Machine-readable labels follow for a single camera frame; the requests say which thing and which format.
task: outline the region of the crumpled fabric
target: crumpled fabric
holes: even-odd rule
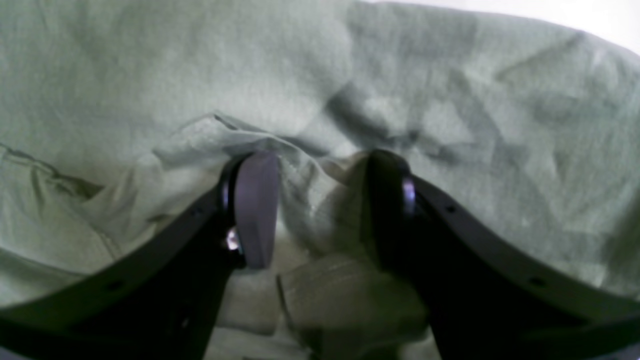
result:
[[[366,357],[422,337],[397,354],[437,359],[415,326],[427,310],[362,256],[374,148],[519,249],[640,300],[639,79],[625,49],[504,15],[1,1],[0,305],[126,256],[233,155],[265,149],[281,169],[273,264],[232,276],[207,358]]]

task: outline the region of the metal screw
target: metal screw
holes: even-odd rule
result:
[[[240,237],[238,236],[237,230],[235,227],[232,227],[231,230],[227,233],[227,239],[225,239],[225,247],[229,251],[238,251],[242,254],[242,245],[240,245]]]

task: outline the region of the white background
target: white background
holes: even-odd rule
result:
[[[588,31],[640,54],[640,0],[396,0],[395,2],[542,19]]]

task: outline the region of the gray finger pad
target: gray finger pad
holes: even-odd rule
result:
[[[278,213],[278,158],[256,152],[238,170],[234,199],[236,229],[246,264],[266,268],[273,255]]]

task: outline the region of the screw hole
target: screw hole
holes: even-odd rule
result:
[[[107,284],[107,286],[105,286],[104,289],[106,291],[114,292],[122,289],[123,287],[124,287],[124,281],[116,280]]]
[[[546,288],[547,287],[547,282],[544,281],[543,279],[540,279],[539,277],[532,277],[529,279],[529,283],[532,285],[535,285],[539,288]]]
[[[193,306],[187,302],[183,303],[175,313],[173,327],[170,332],[180,332],[186,330],[191,325]]]
[[[204,215],[204,210],[202,208],[195,208],[191,210],[191,216],[195,218],[199,218]]]

